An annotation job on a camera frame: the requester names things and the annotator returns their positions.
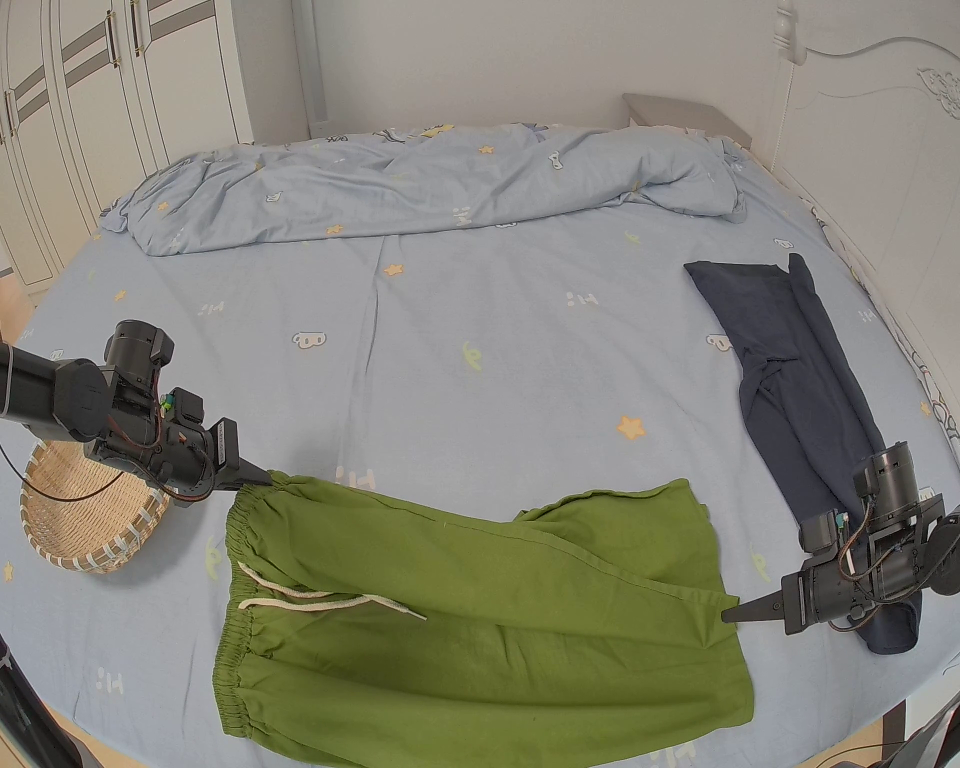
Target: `nightstand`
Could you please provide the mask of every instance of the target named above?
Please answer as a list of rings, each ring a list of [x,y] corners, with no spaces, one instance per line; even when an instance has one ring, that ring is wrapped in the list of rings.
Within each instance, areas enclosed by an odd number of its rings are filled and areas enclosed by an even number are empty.
[[[703,131],[708,136],[729,136],[750,149],[751,136],[716,107],[663,96],[624,93],[630,110],[630,124],[638,126],[677,126]]]

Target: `navy garment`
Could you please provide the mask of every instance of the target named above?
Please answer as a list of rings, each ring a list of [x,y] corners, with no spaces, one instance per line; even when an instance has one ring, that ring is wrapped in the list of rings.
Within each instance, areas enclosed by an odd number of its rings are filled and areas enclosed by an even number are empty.
[[[832,509],[856,525],[853,468],[886,447],[804,258],[776,265],[685,265],[743,366],[743,420],[797,522]],[[921,595],[882,606],[858,631],[871,651],[917,643]]]

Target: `white wardrobe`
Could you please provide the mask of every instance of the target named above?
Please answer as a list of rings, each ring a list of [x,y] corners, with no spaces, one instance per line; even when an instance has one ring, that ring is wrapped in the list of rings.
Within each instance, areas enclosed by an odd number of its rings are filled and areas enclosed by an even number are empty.
[[[0,246],[34,303],[184,155],[309,137],[290,0],[0,0]]]

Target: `white drawstring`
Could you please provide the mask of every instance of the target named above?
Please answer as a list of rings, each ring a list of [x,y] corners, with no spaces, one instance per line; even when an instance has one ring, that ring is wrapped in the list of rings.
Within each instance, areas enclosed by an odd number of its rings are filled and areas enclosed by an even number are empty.
[[[246,563],[237,563],[237,565],[240,567],[240,570],[250,576],[250,578],[252,578],[260,586],[266,587],[267,589],[273,589],[281,594],[287,595],[288,597],[308,599],[329,597],[331,594],[334,594],[334,592],[302,592],[297,589],[290,589],[289,587],[284,587],[283,585],[276,584],[275,582],[268,582]],[[378,603],[384,608],[389,608],[400,613],[409,613],[411,616],[415,616],[418,619],[426,621],[426,616],[421,615],[416,611],[411,611],[405,605],[398,603],[396,600],[391,600],[389,597],[382,597],[378,594],[363,594],[357,597],[352,597],[349,600],[328,600],[321,603],[308,604],[288,603],[285,600],[276,600],[275,598],[271,597],[252,597],[240,603],[240,605],[237,606],[237,610],[245,611],[250,606],[269,606],[271,608],[283,608],[286,611],[318,612],[336,611],[340,608],[353,608],[354,606],[363,605],[364,603]]]

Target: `bed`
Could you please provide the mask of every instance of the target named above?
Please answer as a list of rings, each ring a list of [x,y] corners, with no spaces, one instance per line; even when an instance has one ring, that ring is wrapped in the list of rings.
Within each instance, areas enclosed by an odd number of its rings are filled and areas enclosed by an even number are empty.
[[[177,343],[161,387],[202,395],[210,422],[236,419],[245,458],[465,515],[507,520],[588,488],[686,477],[709,507],[727,590],[765,594],[804,554],[744,430],[736,358],[686,262],[785,267],[801,253],[884,437],[910,443],[921,487],[948,509],[960,502],[948,302],[960,35],[946,0],[930,6],[943,23],[890,3],[867,16],[885,21],[863,25],[866,4],[848,3],[822,28],[818,5],[780,4],[784,56],[755,156],[657,129],[522,125],[194,156],[204,179],[206,163],[229,178],[224,195],[258,213],[223,227],[219,203],[164,186],[190,169],[148,180],[137,204],[114,209],[124,221],[107,216],[18,344],[99,361],[117,322],[156,324]],[[584,162],[590,142],[601,149]],[[689,156],[663,149],[675,146]],[[624,152],[643,157],[650,183],[623,186]],[[505,176],[484,163],[523,180],[526,160],[509,165],[521,156],[540,163],[536,183],[498,197]],[[306,166],[335,184],[379,174],[367,205],[435,205],[402,225],[324,207],[296,183]],[[401,189],[426,168],[444,171],[444,185]],[[531,190],[559,174],[580,174],[580,196],[564,198],[570,186],[557,181],[544,207]],[[450,179],[468,177],[489,194],[458,198],[472,188]],[[606,204],[611,189],[617,204]],[[306,228],[279,224],[284,205]],[[173,226],[174,214],[199,210],[210,216],[202,226]],[[441,213],[445,223],[431,218]],[[36,443],[6,422],[0,440],[20,464]],[[10,507],[0,563],[12,566],[0,624],[50,706],[150,766],[295,764],[222,735],[213,702],[232,494],[171,509],[129,564],[86,575],[31,550],[11,474],[0,473],[0,492]],[[753,721],[623,764],[792,768],[944,669],[960,651],[958,622],[960,601],[928,594],[917,647],[894,657],[825,626],[792,637],[741,626]]]

